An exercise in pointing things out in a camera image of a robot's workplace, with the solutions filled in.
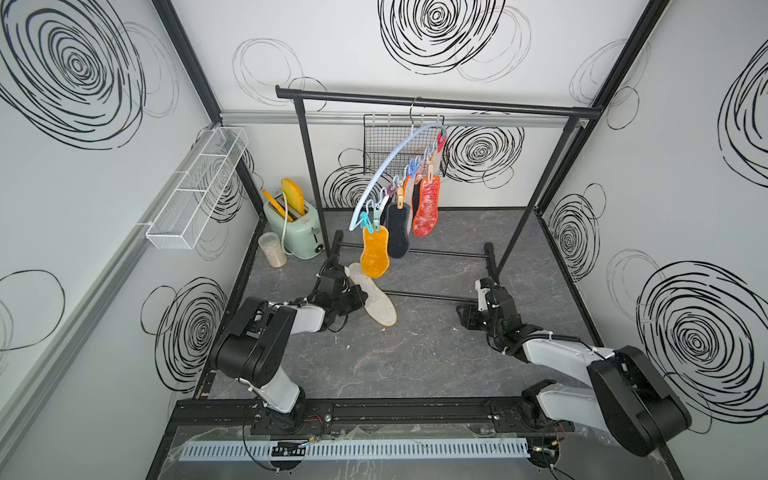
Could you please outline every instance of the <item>red insole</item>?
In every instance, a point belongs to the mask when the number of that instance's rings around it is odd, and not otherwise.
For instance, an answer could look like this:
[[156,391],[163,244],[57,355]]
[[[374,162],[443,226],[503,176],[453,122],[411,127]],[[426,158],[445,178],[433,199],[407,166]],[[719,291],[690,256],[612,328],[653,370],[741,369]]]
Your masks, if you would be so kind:
[[424,237],[432,231],[437,223],[437,201],[440,197],[440,177],[432,177],[432,182],[422,180],[419,198],[419,209],[413,218],[413,234]]

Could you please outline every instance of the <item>metal frame corner post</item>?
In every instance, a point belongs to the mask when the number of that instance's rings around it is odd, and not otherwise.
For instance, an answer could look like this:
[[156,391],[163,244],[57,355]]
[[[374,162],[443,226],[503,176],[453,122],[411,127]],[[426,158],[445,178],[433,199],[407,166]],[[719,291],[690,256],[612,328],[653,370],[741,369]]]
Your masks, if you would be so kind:
[[[190,39],[187,37],[181,20],[179,20],[179,16],[176,14],[173,2],[171,0],[152,0],[152,5],[154,5],[154,9],[157,11],[157,16],[163,22],[165,31],[168,33],[170,41],[174,44],[176,53],[179,55],[184,70],[187,71],[192,86],[197,92],[200,103],[203,104],[208,117],[214,123],[221,122],[221,107],[216,100],[213,88],[211,88],[205,73],[203,73],[203,67],[200,66],[200,62],[197,60],[197,55],[195,55]],[[266,215],[264,215],[264,203],[256,189],[256,184],[253,182],[253,177],[251,177],[247,168],[241,167],[242,164],[243,162],[237,162],[237,176],[245,187],[253,208],[256,209],[259,217],[266,218]]]
[[[594,101],[592,102],[593,108],[606,108],[611,102],[611,99],[621,87],[621,82],[624,80],[624,77],[627,75],[630,68],[632,68],[635,59],[640,54],[641,49],[650,37],[651,32],[654,30],[659,19],[667,10],[667,7],[671,2],[672,0],[648,0],[640,19],[637,21],[634,30],[627,39],[627,43],[624,44],[624,49],[619,54],[619,58],[616,60],[616,63],[614,63],[614,66],[608,73],[608,77],[605,79],[600,91],[595,96]],[[547,186],[544,196],[541,198],[540,208],[542,210],[546,209],[552,202],[555,194],[562,185],[563,180],[565,180],[565,176],[568,175],[568,171],[584,149],[587,140],[589,140],[592,131],[597,127],[597,124],[597,120],[590,121],[584,130],[580,131],[578,136],[574,138],[573,143],[563,157],[563,161],[552,175],[552,180]]]
[[518,238],[520,238],[520,234],[523,231],[523,227],[525,227],[525,223],[528,221],[528,218],[531,216],[531,212],[536,206],[536,203],[538,202],[538,198],[541,196],[541,192],[544,190],[544,187],[546,187],[549,181],[549,177],[552,170],[554,170],[554,166],[558,163],[560,158],[563,156],[565,149],[571,143],[571,137],[575,134],[575,132],[578,131],[579,127],[580,127],[580,118],[577,115],[572,115],[568,117],[568,122],[565,124],[565,127],[563,127],[563,133],[560,134],[560,139],[558,140],[558,144],[554,147],[554,150],[552,151],[552,155],[549,157],[549,162],[547,162],[547,166],[544,168],[544,172],[541,173],[541,178],[539,178],[538,183],[536,184],[536,188],[534,189],[533,194],[531,195],[531,199],[528,201],[528,205],[525,207],[525,210],[523,210],[522,217],[520,217],[520,221],[518,221],[518,226],[515,228],[515,232],[512,234],[512,239],[509,240],[509,244],[507,245],[507,250],[504,251],[504,255],[502,255],[502,259],[499,260],[498,262],[498,266],[496,268],[497,274],[501,273],[502,270],[504,269],[504,265],[507,263],[507,260],[509,259],[509,256],[512,253],[512,249],[515,247],[515,244],[517,243]]

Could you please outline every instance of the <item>black metal rack frame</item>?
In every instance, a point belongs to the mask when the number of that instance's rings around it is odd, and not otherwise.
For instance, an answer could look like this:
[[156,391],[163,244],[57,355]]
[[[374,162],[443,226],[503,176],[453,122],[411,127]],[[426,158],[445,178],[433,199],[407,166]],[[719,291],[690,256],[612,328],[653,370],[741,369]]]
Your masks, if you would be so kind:
[[[453,255],[457,257],[478,257],[485,259],[488,269],[488,275],[498,281],[498,275],[504,269],[504,265],[507,263],[512,249],[515,247],[520,234],[526,221],[531,216],[531,213],[536,208],[538,199],[541,196],[544,188],[547,186],[549,177],[558,165],[559,160],[563,156],[565,149],[570,145],[571,139],[581,127],[583,120],[590,121],[599,118],[604,108],[603,107],[551,107],[546,105],[527,105],[527,104],[506,104],[487,101],[461,101],[461,100],[444,100],[435,98],[422,98],[422,97],[393,97],[386,95],[367,95],[367,94],[346,94],[338,92],[328,91],[305,91],[296,90],[292,88],[281,88],[279,85],[275,87],[275,92],[278,98],[289,98],[293,101],[293,106],[296,109],[296,116],[299,119],[299,129],[301,131],[301,140],[304,145],[304,154],[306,155],[306,166],[310,171],[310,182],[312,184],[312,191],[315,197],[315,205],[317,209],[317,216],[320,221],[320,229],[323,233],[323,245],[325,246],[326,255],[338,253],[340,247],[355,247],[362,248],[359,243],[344,243],[342,242],[342,232],[338,230],[334,237],[333,245],[328,240],[328,230],[326,227],[326,218],[323,209],[323,199],[321,196],[321,190],[319,188],[319,182],[317,180],[317,171],[315,168],[315,158],[312,152],[312,142],[310,140],[310,130],[306,122],[306,110],[304,108],[305,100],[322,100],[322,101],[341,101],[348,103],[364,103],[364,104],[385,104],[385,105],[405,105],[412,107],[426,107],[426,108],[448,108],[455,110],[476,110],[476,111],[497,111],[514,114],[538,114],[538,115],[552,115],[558,117],[567,117],[568,121],[565,122],[563,131],[560,134],[557,144],[549,157],[549,162],[544,168],[544,171],[539,178],[536,188],[534,189],[531,199],[528,201],[528,205],[523,210],[522,217],[518,222],[515,232],[512,234],[512,238],[509,240],[509,244],[502,255],[502,259],[496,263],[495,253],[492,243],[486,243],[483,247],[484,253],[467,253],[467,252],[453,252],[447,250],[410,250],[413,253],[427,253],[434,255]],[[416,298],[426,298],[434,300],[447,300],[447,301],[459,301],[459,302],[474,302],[475,299],[467,297],[446,296],[432,293],[420,293],[420,292],[408,292],[388,290],[385,291],[390,295],[399,296],[413,296]]]
[[[197,95],[200,98],[206,112],[208,113],[211,121],[221,121],[221,108],[217,102],[216,95],[213,92],[210,84],[208,83],[200,62],[197,60],[197,56],[191,46],[189,38],[187,37],[184,27],[181,24],[176,11],[173,7],[172,0],[152,0],[157,14],[160,17],[168,36],[174,44],[174,47],[179,54],[181,62],[189,75],[190,81],[197,91]],[[305,153],[307,153],[307,163],[310,166],[310,172],[313,177],[313,193],[315,201],[322,216],[323,210],[338,210],[338,209],[323,209],[322,202],[319,200],[319,188],[317,184],[316,172],[314,168],[314,160],[312,158],[312,149],[310,145],[309,132],[306,125],[306,111],[304,110],[303,101],[310,99],[323,99],[328,101],[364,101],[367,103],[376,104],[396,104],[396,105],[413,105],[416,107],[431,107],[431,108],[458,108],[466,110],[488,110],[488,111],[506,111],[515,112],[521,114],[547,114],[547,115],[559,115],[568,117],[568,122],[563,129],[563,133],[560,140],[557,143],[549,162],[545,173],[542,174],[539,180],[534,194],[531,196],[531,201],[528,202],[525,210],[523,211],[522,218],[518,222],[515,232],[512,235],[507,248],[502,256],[502,260],[497,264],[495,263],[495,256],[493,253],[493,246],[490,243],[485,245],[485,253],[466,253],[466,252],[449,252],[445,250],[412,250],[414,253],[427,253],[438,255],[452,255],[462,257],[475,257],[482,258],[486,261],[488,267],[489,276],[498,278],[498,274],[506,264],[512,248],[515,246],[522,228],[526,223],[526,220],[530,217],[531,213],[535,212],[538,217],[542,230],[547,237],[548,243],[552,250],[554,258],[558,261],[558,265],[561,269],[565,282],[568,284],[571,294],[574,297],[581,315],[584,318],[590,334],[592,335],[593,343],[597,346],[603,346],[602,341],[598,335],[597,330],[592,323],[589,312],[584,305],[581,296],[578,294],[576,286],[570,275],[568,274],[562,255],[559,249],[555,246],[554,241],[551,238],[551,234],[548,230],[546,223],[543,221],[541,215],[543,210],[547,208],[558,188],[561,186],[562,181],[568,174],[569,169],[575,162],[576,158],[581,152],[581,149],[586,145],[591,132],[594,130],[597,122],[595,121],[601,116],[602,111],[608,106],[609,102],[621,87],[621,82],[624,76],[629,72],[635,58],[640,53],[640,49],[645,44],[646,40],[654,30],[657,22],[664,13],[665,9],[669,5],[670,0],[648,0],[646,8],[644,9],[640,19],[635,25],[632,34],[627,40],[624,49],[622,50],[619,58],[614,64],[611,72],[609,73],[605,83],[598,92],[597,97],[593,101],[590,108],[556,108],[545,107],[535,105],[520,105],[520,104],[498,104],[498,103],[486,103],[486,102],[460,102],[460,101],[443,101],[433,100],[426,98],[414,98],[411,97],[385,97],[380,95],[354,95],[354,94],[334,94],[326,92],[309,92],[309,91],[296,91],[278,89],[282,91],[285,98],[294,98],[296,105],[296,114],[300,120],[300,127],[302,133],[302,139],[304,141]],[[586,127],[579,128],[580,124],[578,118],[587,118],[590,121]],[[246,256],[243,258],[243,263],[240,266],[235,285],[232,293],[230,294],[229,302],[225,309],[224,315],[220,322],[219,333],[232,319],[237,307],[242,300],[245,286],[250,277],[250,272],[253,267],[253,261],[257,251],[257,239],[263,232],[266,224],[266,216],[263,212],[263,203],[256,189],[256,185],[253,182],[253,178],[248,174],[247,169],[244,168],[242,163],[238,164],[237,175],[240,181],[248,193],[248,196],[253,203],[253,207],[259,214],[259,222],[253,232],[253,237],[249,245]],[[477,210],[475,208],[447,208],[446,210]],[[485,208],[482,210],[507,210],[500,208]],[[332,246],[329,245],[329,239],[327,235],[325,219],[321,217],[321,225],[323,230],[323,242],[326,247],[326,252],[337,251],[340,247],[352,247],[359,248],[359,244],[345,243],[343,238],[339,237],[338,241],[334,238]],[[390,295],[407,294],[408,296],[421,296],[418,293],[410,292],[388,292]],[[475,301],[475,299],[463,299],[461,297],[449,297],[443,298],[441,296],[424,294],[426,298],[435,298],[436,300],[450,300],[450,301]],[[157,447],[154,460],[147,473],[147,480],[157,480],[161,473],[161,467],[164,460],[167,457],[168,451],[171,447],[171,443],[177,430],[181,426],[196,425],[196,426],[219,426],[219,425],[242,425],[243,413],[245,408],[250,407],[253,404],[252,399],[241,400],[210,400],[207,399],[210,387],[213,384],[215,377],[215,371],[207,364],[204,367],[203,374],[200,376],[200,381],[197,384],[197,388],[194,393],[194,399],[181,400],[177,402],[174,407],[171,418],[167,424],[164,435],[160,444]],[[482,422],[489,423],[494,429],[500,432],[513,432],[519,431],[526,436],[539,436],[542,433],[531,432],[526,429],[524,425],[519,423],[514,424],[512,420],[515,418],[515,409],[513,408],[516,402],[519,402],[519,397],[491,397],[491,398],[464,398],[464,399],[310,399],[309,402],[313,403],[312,408],[331,408],[332,409],[332,427],[333,425],[359,425],[366,422],[372,422],[371,418],[377,422],[383,423],[468,423],[468,422]],[[660,449],[660,453],[664,457],[667,463],[667,467],[670,469],[670,473],[675,480],[682,480],[683,476],[680,469],[677,467],[674,458],[672,457],[669,449],[665,446]]]

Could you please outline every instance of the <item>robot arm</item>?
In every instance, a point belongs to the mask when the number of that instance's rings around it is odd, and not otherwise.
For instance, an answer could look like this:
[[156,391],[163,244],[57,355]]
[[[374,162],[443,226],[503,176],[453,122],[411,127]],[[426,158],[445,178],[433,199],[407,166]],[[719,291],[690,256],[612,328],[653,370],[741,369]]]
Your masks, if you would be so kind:
[[248,386],[269,408],[288,413],[300,394],[280,366],[288,338],[318,331],[324,316],[318,306],[298,308],[248,297],[214,343],[212,365]]
[[639,349],[589,346],[576,337],[524,324],[504,287],[486,278],[475,288],[478,305],[457,309],[464,327],[485,330],[488,344],[499,352],[549,366],[589,386],[545,380],[526,389],[523,409],[532,427],[570,420],[611,433],[639,456],[690,427],[684,404]]
[[325,330],[336,317],[346,318],[361,308],[367,298],[349,281],[338,256],[331,256],[305,298],[291,304],[246,298],[211,348],[212,366],[247,386],[265,407],[284,414],[277,418],[289,429],[300,426],[303,392],[280,366],[289,337]]

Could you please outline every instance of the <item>blue clothespin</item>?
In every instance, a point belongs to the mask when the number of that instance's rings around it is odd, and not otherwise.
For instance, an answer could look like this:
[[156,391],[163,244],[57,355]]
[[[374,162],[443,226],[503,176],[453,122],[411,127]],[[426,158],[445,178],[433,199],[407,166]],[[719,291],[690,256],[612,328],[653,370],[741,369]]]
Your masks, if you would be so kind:
[[367,228],[368,233],[373,233],[373,225],[371,224],[371,219],[368,217],[368,214],[360,214],[360,226]]

